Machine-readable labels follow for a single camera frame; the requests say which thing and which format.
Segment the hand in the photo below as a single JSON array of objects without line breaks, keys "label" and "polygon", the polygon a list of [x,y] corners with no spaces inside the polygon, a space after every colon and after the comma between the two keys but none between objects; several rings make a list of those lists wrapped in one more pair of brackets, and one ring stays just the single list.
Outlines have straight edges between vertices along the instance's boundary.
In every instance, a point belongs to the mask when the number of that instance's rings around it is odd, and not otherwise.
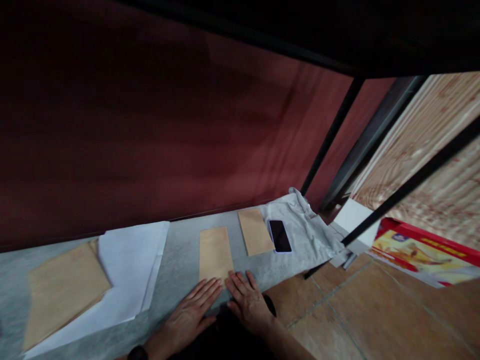
[{"label": "hand", "polygon": [[216,318],[209,316],[202,320],[222,292],[222,280],[202,280],[184,298],[170,315],[163,327],[145,343],[144,348],[150,360],[167,359],[189,345]]},{"label": "hand", "polygon": [[236,301],[228,302],[228,308],[252,334],[266,336],[275,322],[275,317],[267,307],[254,276],[250,271],[246,272],[249,283],[241,272],[235,274],[230,271],[228,274],[230,278],[225,280],[225,285]]}]

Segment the white paper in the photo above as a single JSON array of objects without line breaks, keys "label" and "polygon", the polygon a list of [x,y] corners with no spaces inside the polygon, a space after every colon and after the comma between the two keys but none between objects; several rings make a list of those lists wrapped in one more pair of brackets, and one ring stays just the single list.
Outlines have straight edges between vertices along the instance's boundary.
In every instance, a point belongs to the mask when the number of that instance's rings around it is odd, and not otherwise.
[{"label": "white paper", "polygon": [[163,233],[165,233],[165,236],[158,241],[156,258],[151,268],[150,277],[148,279],[145,297],[143,299],[143,304],[141,305],[140,312],[150,309],[150,305],[152,304],[152,298],[154,297],[155,284],[157,282],[157,277],[159,275],[160,264],[162,262],[162,255],[164,254],[165,242],[167,241],[167,234],[169,232],[169,227],[170,227],[170,222],[168,221],[163,221],[161,224],[163,224],[164,226]]},{"label": "white paper", "polygon": [[163,243],[163,253],[168,228],[162,221],[111,230],[100,236],[98,257],[112,288],[99,303],[27,351],[25,359],[134,318],[142,309],[159,245]]}]

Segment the phone screen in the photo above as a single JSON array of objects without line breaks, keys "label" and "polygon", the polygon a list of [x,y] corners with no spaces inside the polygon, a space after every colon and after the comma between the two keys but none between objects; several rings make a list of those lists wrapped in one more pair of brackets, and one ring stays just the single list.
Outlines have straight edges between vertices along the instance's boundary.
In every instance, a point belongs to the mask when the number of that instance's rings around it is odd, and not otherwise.
[{"label": "phone screen", "polygon": [[275,251],[277,253],[291,253],[289,237],[285,232],[283,221],[270,220],[271,238],[275,245]]}]

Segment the red box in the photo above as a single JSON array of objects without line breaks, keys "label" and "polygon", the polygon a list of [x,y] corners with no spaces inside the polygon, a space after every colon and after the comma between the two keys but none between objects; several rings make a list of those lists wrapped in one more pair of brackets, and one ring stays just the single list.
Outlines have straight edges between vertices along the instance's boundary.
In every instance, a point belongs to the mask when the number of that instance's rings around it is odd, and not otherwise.
[{"label": "red box", "polygon": [[435,288],[480,277],[480,251],[391,217],[380,222],[369,253]]}]

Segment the tile grout line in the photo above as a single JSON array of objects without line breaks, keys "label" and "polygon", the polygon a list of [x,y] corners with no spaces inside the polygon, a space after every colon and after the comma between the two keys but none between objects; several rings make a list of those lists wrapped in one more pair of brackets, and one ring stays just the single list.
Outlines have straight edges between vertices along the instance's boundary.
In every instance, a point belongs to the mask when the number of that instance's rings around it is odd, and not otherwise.
[{"label": "tile grout line", "polygon": [[363,265],[360,269],[357,270],[356,273],[352,274],[348,279],[346,279],[344,282],[342,282],[340,285],[337,285],[332,291],[330,291],[326,296],[325,299],[328,300],[330,299],[333,295],[335,295],[341,288],[343,288],[345,285],[347,285],[349,282],[351,282],[353,279],[355,279],[362,271],[364,271],[366,268],[370,267],[372,265],[372,261],[366,263]]},{"label": "tile grout line", "polygon": [[337,287],[335,287],[332,291],[330,291],[326,296],[324,296],[324,292],[322,291],[322,288],[320,287],[320,285],[317,284],[317,282],[315,281],[314,277],[312,276],[311,279],[313,280],[313,283],[318,287],[318,289],[320,290],[320,293],[322,295],[322,298],[319,300],[319,301],[315,301],[313,303],[313,305],[307,310],[305,311],[305,313],[300,316],[298,319],[292,321],[291,323],[289,323],[286,328],[287,329],[290,329],[291,327],[295,326],[300,320],[302,320],[303,318],[307,317],[308,315],[311,315],[314,310],[316,308],[318,308],[320,305],[322,305],[325,301],[328,301],[328,299],[330,299],[333,295],[335,295],[337,293],[338,290],[340,290],[343,286],[345,286],[346,284],[348,284],[351,279],[354,279],[359,273],[361,273],[363,270],[365,270],[366,268],[368,268],[370,265],[372,264],[372,261],[370,261],[369,263],[366,263],[365,265],[363,265],[360,269],[357,270],[356,273],[354,273],[353,275],[351,275],[347,280],[345,280],[344,282],[342,282],[340,285],[338,285]]},{"label": "tile grout line", "polygon": [[343,328],[343,330],[346,332],[346,334],[348,335],[348,337],[350,338],[350,340],[353,342],[353,344],[355,345],[355,347],[357,348],[358,352],[360,353],[361,357],[364,359],[364,360],[367,360],[367,357],[365,356],[364,352],[362,351],[362,349],[360,348],[360,345],[357,343],[357,341],[354,339],[354,337],[352,336],[352,334],[350,333],[350,331],[347,330],[347,327],[345,326],[342,318],[340,317],[340,315],[337,313],[337,311],[334,309],[334,307],[332,306],[332,304],[330,304],[330,301],[326,301],[326,303],[328,304],[328,306],[330,307],[331,311],[333,312],[333,314],[336,316],[336,318],[338,319],[338,321],[340,322],[340,325],[341,327]]},{"label": "tile grout line", "polygon": [[440,324],[443,325],[444,328],[448,330],[449,333],[451,333],[455,338],[460,340],[460,342],[468,349],[469,352],[473,354],[473,356],[476,359],[479,359],[478,355],[475,353],[475,351],[470,347],[470,344],[464,339],[464,337],[455,330],[447,321],[443,320],[441,317],[439,317],[437,314],[435,314],[433,311],[431,311],[428,307],[426,307],[422,301],[417,298],[417,296],[413,295],[410,291],[409,288],[402,285],[395,277],[393,277],[387,270],[385,270],[383,267],[378,266],[385,274],[387,274],[397,285],[404,291],[410,298],[413,299],[414,302],[417,303],[417,305],[420,305],[427,313],[429,313],[436,321],[438,321]]}]

